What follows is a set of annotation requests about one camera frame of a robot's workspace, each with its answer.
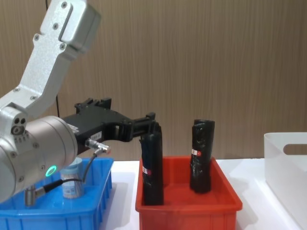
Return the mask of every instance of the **wood grain panel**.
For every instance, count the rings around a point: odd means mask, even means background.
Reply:
[[[287,155],[307,155],[307,145],[286,145],[283,151]]]
[[[43,0],[0,1],[0,96],[19,84],[45,14]],[[56,106],[43,115],[57,115]]]
[[[216,121],[213,155],[263,157],[263,134],[306,131],[304,0],[90,0],[103,16],[70,69],[62,115],[112,97],[131,118],[157,113],[164,154],[187,155],[193,119]],[[112,143],[117,160],[138,141]]]

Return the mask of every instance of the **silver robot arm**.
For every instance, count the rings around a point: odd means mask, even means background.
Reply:
[[[86,0],[52,0],[20,84],[0,98],[0,203],[75,159],[76,138],[62,119],[27,120],[54,103],[70,63],[89,49],[99,22]]]

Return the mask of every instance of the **sticker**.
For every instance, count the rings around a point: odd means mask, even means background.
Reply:
[[[68,126],[71,128],[71,130],[72,130],[73,133],[79,132],[79,128],[78,128],[78,127],[73,126],[73,125],[70,125],[70,124],[68,124]]]
[[[69,181],[64,183],[63,185],[63,192],[68,195],[76,195],[76,188],[75,188],[75,182]]]
[[[149,169],[144,168],[144,166],[143,166],[143,173],[145,173],[145,174],[147,174],[147,175],[151,175],[151,174],[152,174],[152,171],[149,170]]]
[[[95,133],[94,135],[91,135],[92,140],[99,140],[102,137],[102,131]]]
[[[192,149],[192,154],[198,157],[201,156],[201,152],[194,149]]]

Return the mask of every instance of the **white plastic bin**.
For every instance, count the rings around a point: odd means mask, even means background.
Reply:
[[[265,179],[297,223],[307,230],[307,156],[286,155],[289,144],[307,144],[307,133],[264,135]]]

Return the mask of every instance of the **black tube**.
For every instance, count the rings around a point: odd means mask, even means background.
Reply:
[[[210,161],[214,126],[214,121],[194,120],[192,127],[190,188],[196,193],[207,193],[211,190]]]
[[[65,182],[68,182],[68,181],[81,181],[80,179],[76,179],[76,178],[70,178],[70,179],[67,179],[67,180],[57,180],[57,181],[54,181],[52,183],[49,183],[47,185],[44,185],[43,188],[45,190],[45,193],[48,193],[50,192],[52,189],[55,189],[56,187],[62,185],[63,183]]]
[[[158,126],[153,134],[141,136],[143,162],[143,197],[145,205],[163,205],[162,133]]]
[[[90,169],[90,166],[91,166],[91,164],[93,163],[93,160],[94,160],[96,157],[97,157],[97,154],[94,153],[94,154],[92,155],[90,161],[87,163],[87,166],[86,166],[86,168],[85,168],[85,170],[84,170],[84,174],[83,174],[83,178],[82,178],[82,182],[83,182],[83,183],[85,183],[85,179],[86,179],[87,172],[88,172],[88,170]]]

